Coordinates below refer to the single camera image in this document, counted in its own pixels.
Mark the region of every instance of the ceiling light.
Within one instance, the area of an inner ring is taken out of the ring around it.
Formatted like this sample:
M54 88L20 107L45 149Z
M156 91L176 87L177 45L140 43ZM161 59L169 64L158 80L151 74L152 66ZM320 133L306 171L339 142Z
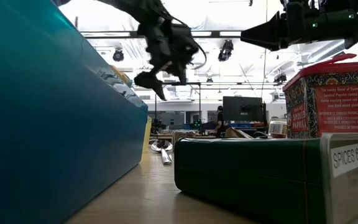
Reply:
M222 37L227 37L227 36L238 36L240 37L241 36L241 31L222 31L222 32L219 32L219 35L222 36Z
M84 37L130 37L130 32L81 32Z
M210 31L193 31L191 32L193 37L199 37L199 36L210 36L212 32Z

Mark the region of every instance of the red lid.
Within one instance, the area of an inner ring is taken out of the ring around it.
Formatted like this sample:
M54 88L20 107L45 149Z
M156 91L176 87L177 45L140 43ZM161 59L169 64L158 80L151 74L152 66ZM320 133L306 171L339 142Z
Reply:
M358 62L350 62L350 63L337 63L342 60L354 58L357 55L355 54L344 54L334 57L331 60L317 63L316 65L312 65L310 67L304 68L298 72L285 86L283 87L283 91L290 88L294 83L296 83L299 79L307 77L312 74L319 73L341 73L341 72L358 72Z

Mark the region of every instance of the robotic arm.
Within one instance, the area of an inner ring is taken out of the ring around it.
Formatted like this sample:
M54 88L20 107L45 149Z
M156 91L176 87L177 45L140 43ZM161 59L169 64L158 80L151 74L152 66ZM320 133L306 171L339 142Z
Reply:
M54 0L57 6L70 0ZM186 82L186 65L190 64L193 55L200 48L191 36L191 29L182 21L169 14L160 0L98 0L109 4L131 15L140 24L138 34L143 35L147 42L146 52L151 55L150 64L153 69L141 72L135 77L135 84L153 89L165 100L162 83L156 74L165 71Z
M324 40L344 39L346 49L358 43L358 0L280 1L285 13L242 31L241 41L271 51Z

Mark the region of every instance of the desk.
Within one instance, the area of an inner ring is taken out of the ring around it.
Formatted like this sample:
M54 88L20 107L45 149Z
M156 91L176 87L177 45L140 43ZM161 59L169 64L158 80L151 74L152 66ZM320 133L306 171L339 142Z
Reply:
M257 224L178 190L172 166L161 155L143 154L142 162L106 189L67 224Z

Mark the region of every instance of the cable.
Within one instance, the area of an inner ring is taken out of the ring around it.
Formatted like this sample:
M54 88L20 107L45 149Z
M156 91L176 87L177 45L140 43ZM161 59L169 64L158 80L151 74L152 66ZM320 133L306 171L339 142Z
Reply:
M180 22L182 25L189 27L187 24L185 24L185 23L184 23L183 21L181 21L180 19L176 18L175 16L172 16L172 15L168 12L167 8L166 8L163 4L161 5L161 8L163 9L163 12L164 12L167 16L169 16L169 17L171 17L172 19L174 19L174 20ZM195 67L195 68L193 68L193 70L197 70L197 69L203 67L203 66L206 64L206 60L207 60L207 58L206 58L206 53L205 53L204 49L199 45L199 43L197 43L197 41L195 41L195 42L196 42L198 48L201 50L201 52L202 52L203 55L204 55L204 63L202 63L201 65L199 65L199 66L197 66L197 67Z
M266 136L266 137L269 137L268 134L263 133L263 132L260 132L260 131L256 131L256 132L254 133L254 137L255 137L255 134L262 134L262 135L264 135L264 136Z
M268 0L266 0L266 22L267 22L267 6L268 6ZM265 61L264 61L264 79L262 81L262 89L260 91L260 97L263 99L263 95L264 95L264 85L265 85L265 78L266 78L266 53L267 53L267 49L265 49Z
M245 78L246 78L246 80L247 80L247 83L248 83L249 86L251 87L251 90L254 92L255 96L258 97L258 96L256 95L256 92L255 92L255 90L254 90L254 87L252 87L251 83L249 83L247 74L245 73L244 69L242 69L241 63L239 63L239 65L240 65L240 68L241 68L242 73L244 74L244 76L245 76Z

